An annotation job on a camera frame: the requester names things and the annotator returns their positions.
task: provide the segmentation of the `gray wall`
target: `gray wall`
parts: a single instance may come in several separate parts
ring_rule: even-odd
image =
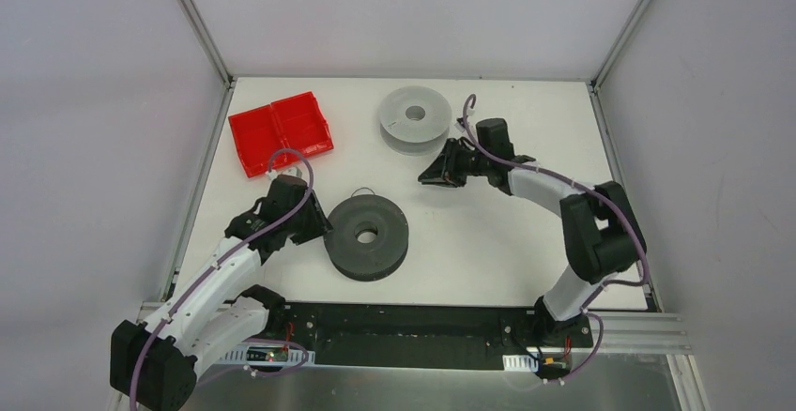
[[[713,409],[792,409],[796,0],[656,0],[602,103]]]
[[[175,0],[0,0],[0,409],[103,409],[222,87]]]
[[[588,79],[636,0],[194,0],[235,74]]]

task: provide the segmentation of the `dark gray disc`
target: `dark gray disc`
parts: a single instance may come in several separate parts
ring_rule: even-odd
[[[344,200],[329,214],[333,230],[324,236],[331,263],[346,277],[374,282],[404,262],[409,224],[401,208],[378,195]]]

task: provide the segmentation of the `red lid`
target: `red lid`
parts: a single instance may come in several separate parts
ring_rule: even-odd
[[[271,155],[280,148],[293,148],[308,158],[334,148],[329,125],[312,92],[231,115],[229,127],[237,156],[249,178],[264,174]],[[274,160],[273,168],[297,160],[284,154]]]

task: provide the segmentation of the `spool hole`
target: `spool hole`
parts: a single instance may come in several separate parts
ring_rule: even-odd
[[[406,108],[406,118],[409,120],[423,120],[425,110],[420,106],[409,106]]]
[[[354,237],[360,244],[370,244],[378,236],[378,228],[371,221],[364,221],[354,228]]]

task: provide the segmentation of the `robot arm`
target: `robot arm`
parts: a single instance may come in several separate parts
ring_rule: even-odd
[[[197,378],[226,352],[252,335],[283,327],[284,298],[253,285],[255,272],[287,238],[298,245],[331,230],[314,194],[273,231],[252,240],[224,263],[219,265],[217,260],[297,206],[306,190],[307,184],[300,178],[278,176],[267,197],[232,219],[224,232],[226,237],[187,283],[189,286],[176,291],[141,324],[124,321],[116,328],[111,338],[113,388],[130,395],[135,362],[162,321],[168,324],[146,353],[137,384],[137,401],[155,411],[179,409],[191,396]],[[213,317],[223,301],[235,295],[232,306]],[[171,313],[177,303],[178,312]]]
[[[480,145],[498,158],[538,166],[533,158],[514,155],[502,118],[479,122],[476,133]],[[582,309],[603,283],[638,261],[632,239],[611,210],[592,196],[538,171],[494,162],[467,138],[448,139],[418,181],[459,188],[466,185],[468,176],[486,176],[489,184],[504,193],[530,200],[561,217],[569,265],[553,288],[536,301],[533,325],[525,336],[519,336],[528,345],[557,345],[567,331],[582,326]],[[609,181],[592,189],[622,211],[646,250],[622,186]],[[607,221],[607,225],[600,228],[598,221]]]

